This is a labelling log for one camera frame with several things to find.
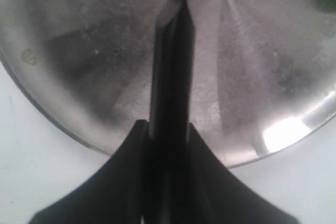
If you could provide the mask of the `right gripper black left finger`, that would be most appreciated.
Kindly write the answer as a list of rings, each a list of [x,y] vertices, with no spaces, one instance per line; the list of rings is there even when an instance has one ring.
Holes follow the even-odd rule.
[[[36,213],[30,223],[141,223],[144,142],[137,120],[111,158],[86,182]]]

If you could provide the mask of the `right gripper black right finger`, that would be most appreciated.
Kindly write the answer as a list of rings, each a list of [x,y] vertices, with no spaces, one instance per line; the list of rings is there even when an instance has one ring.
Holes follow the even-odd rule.
[[[173,223],[298,223],[235,177],[189,126],[177,178],[173,180]]]

